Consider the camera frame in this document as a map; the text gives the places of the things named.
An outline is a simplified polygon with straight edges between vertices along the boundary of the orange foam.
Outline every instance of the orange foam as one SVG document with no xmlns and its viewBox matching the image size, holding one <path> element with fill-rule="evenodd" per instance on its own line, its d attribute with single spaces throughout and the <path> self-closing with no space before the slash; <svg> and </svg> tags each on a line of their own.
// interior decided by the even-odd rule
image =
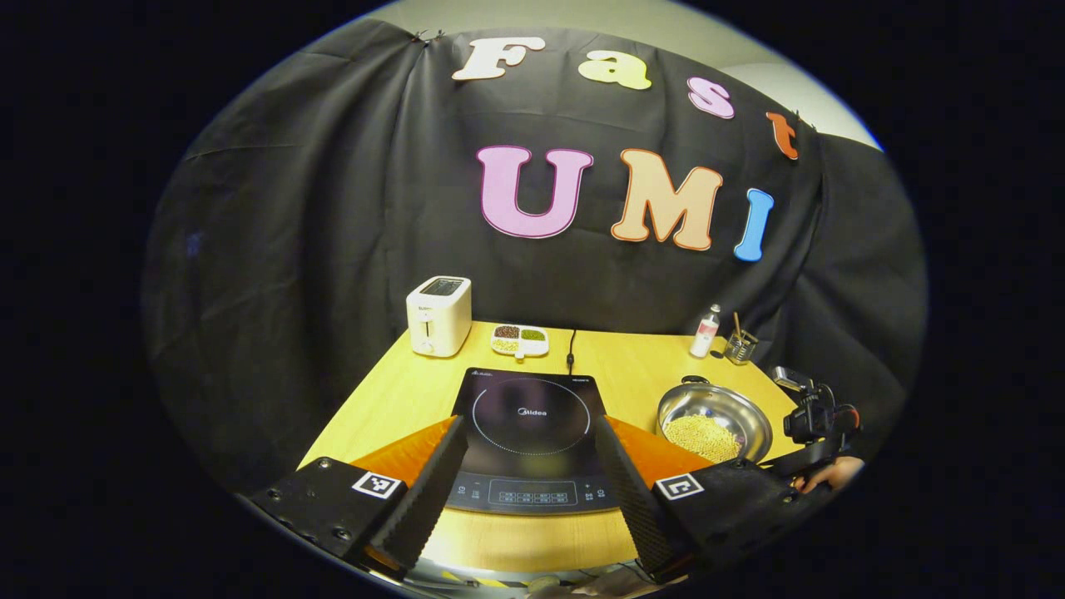
<svg viewBox="0 0 1065 599">
<path fill-rule="evenodd" d="M 350 464 L 371 472 L 399 479 L 407 483 L 408 488 L 412 487 L 456 418 L 458 417 L 453 416 L 426 426 Z"/>
<path fill-rule="evenodd" d="M 604 418 L 610 423 L 621 447 L 649 489 L 655 481 L 714 466 L 709 459 L 674 446 L 653 433 L 609 416 Z"/>
</svg>

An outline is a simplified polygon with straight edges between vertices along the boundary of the heating circle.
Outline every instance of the heating circle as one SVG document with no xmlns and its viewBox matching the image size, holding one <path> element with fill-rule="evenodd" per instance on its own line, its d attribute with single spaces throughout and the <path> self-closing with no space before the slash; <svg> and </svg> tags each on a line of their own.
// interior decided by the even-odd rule
<svg viewBox="0 0 1065 599">
<path fill-rule="evenodd" d="M 584 400 L 542 378 L 511 378 L 489 387 L 474 400 L 471 412 L 485 440 L 519 455 L 561 453 L 591 430 L 591 412 Z"/>
</svg>

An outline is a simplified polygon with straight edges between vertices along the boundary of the white wall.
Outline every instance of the white wall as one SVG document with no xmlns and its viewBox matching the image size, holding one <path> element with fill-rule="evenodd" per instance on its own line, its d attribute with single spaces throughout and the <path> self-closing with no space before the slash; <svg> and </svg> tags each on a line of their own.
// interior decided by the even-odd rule
<svg viewBox="0 0 1065 599">
<path fill-rule="evenodd" d="M 818 132 L 862 142 L 882 149 L 861 119 L 839 98 L 798 67 L 780 63 L 755 63 L 722 67 L 719 70 L 739 79 L 791 110 Z"/>
<path fill-rule="evenodd" d="M 398 0 L 364 17 L 412 33 L 560 27 L 617 35 L 711 66 L 760 91 L 823 133 L 880 149 L 839 99 L 786 58 L 714 17 L 668 0 Z"/>
</svg>

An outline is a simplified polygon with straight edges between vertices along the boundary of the white divided dish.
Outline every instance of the white divided dish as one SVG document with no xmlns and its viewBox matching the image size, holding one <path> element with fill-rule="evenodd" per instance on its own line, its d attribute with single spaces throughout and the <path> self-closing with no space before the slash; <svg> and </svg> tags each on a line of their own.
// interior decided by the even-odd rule
<svg viewBox="0 0 1065 599">
<path fill-rule="evenodd" d="M 524 359 L 526 356 L 542 356 L 550 347 L 547 331 L 537 326 L 501 324 L 492 329 L 489 341 L 497 354 Z"/>
</svg>

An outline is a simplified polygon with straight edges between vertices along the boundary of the letter m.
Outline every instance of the letter m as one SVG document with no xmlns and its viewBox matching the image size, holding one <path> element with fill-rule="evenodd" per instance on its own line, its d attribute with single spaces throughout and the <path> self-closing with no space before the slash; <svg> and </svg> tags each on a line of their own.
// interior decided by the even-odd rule
<svg viewBox="0 0 1065 599">
<path fill-rule="evenodd" d="M 621 152 L 621 160 L 628 165 L 628 195 L 621 221 L 610 227 L 610 233 L 622 241 L 648 239 L 650 231 L 643 221 L 650 211 L 659 243 L 684 218 L 673 243 L 686 249 L 709 249 L 710 216 L 714 196 L 721 188 L 721 175 L 701 166 L 692 168 L 681 189 L 675 190 L 666 163 L 657 153 L 626 149 Z"/>
</svg>

